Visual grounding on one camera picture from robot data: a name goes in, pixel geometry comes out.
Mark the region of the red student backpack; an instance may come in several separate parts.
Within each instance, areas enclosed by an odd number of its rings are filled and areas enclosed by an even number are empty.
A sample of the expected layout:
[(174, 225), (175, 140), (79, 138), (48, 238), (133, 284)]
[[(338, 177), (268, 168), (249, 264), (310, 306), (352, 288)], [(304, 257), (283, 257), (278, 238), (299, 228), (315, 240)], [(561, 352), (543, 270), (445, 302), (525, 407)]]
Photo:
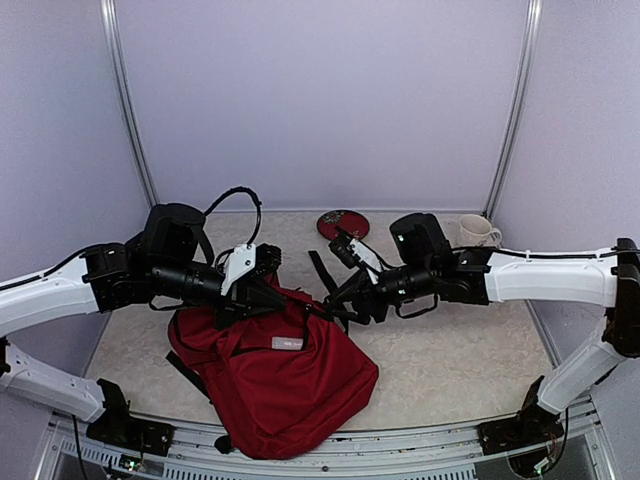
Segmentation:
[(179, 311), (168, 326), (169, 358), (213, 404), (226, 430), (218, 452), (285, 460), (363, 410), (379, 369), (311, 295), (282, 287), (275, 273), (265, 280), (285, 297), (284, 310), (225, 329), (211, 308)]

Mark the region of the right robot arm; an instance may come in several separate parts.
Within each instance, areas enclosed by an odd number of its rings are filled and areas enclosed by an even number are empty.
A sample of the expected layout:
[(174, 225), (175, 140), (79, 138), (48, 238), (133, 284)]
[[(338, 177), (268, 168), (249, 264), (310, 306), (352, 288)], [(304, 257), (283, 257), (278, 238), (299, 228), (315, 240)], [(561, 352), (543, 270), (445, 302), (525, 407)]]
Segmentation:
[(594, 304), (604, 308), (601, 326), (550, 374), (534, 383), (511, 433), (535, 442), (583, 391), (617, 365), (639, 355), (639, 251), (633, 240), (595, 251), (536, 253), (489, 246), (454, 248), (432, 214), (415, 213), (389, 228), (402, 265), (392, 267), (343, 229), (330, 251), (357, 272), (332, 288), (327, 309), (350, 303), (345, 318), (382, 322), (399, 309), (431, 296), (435, 302), (488, 305), (512, 300)]

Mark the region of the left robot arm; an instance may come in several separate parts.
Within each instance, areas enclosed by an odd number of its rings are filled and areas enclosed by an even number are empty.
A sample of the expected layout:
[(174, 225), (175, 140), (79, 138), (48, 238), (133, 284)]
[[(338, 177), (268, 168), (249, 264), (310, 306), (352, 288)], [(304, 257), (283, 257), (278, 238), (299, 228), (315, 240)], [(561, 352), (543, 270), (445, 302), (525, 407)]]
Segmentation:
[(120, 388), (36, 360), (7, 336), (59, 318), (108, 313), (176, 299), (180, 307), (205, 306), (225, 328), (252, 316), (281, 311), (284, 296), (267, 283), (282, 261), (279, 247), (253, 241), (233, 248), (222, 268), (204, 232), (205, 213), (159, 204), (144, 229), (125, 243), (86, 247), (58, 265), (1, 286), (1, 390), (93, 423), (121, 445), (140, 434), (124, 409)]

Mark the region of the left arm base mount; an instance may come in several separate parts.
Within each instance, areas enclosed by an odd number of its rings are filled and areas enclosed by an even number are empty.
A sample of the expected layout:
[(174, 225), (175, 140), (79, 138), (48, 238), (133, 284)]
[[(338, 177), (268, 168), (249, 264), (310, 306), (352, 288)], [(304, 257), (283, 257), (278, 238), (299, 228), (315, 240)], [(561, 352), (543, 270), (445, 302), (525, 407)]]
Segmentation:
[(97, 385), (104, 396), (104, 412), (88, 424), (86, 436), (141, 454), (166, 457), (174, 427), (168, 423), (132, 416), (129, 402), (118, 385), (105, 379), (98, 379)]

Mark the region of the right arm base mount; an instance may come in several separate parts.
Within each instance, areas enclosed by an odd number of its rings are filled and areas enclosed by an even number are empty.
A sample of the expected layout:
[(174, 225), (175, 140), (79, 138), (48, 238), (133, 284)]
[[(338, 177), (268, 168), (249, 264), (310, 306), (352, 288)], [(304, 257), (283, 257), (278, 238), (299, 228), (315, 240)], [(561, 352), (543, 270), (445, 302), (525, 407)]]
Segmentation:
[(478, 425), (479, 442), (484, 455), (524, 448), (565, 434), (565, 428), (559, 420), (560, 414), (550, 413), (538, 405), (538, 391), (543, 379), (540, 376), (529, 387), (524, 403), (515, 415)]

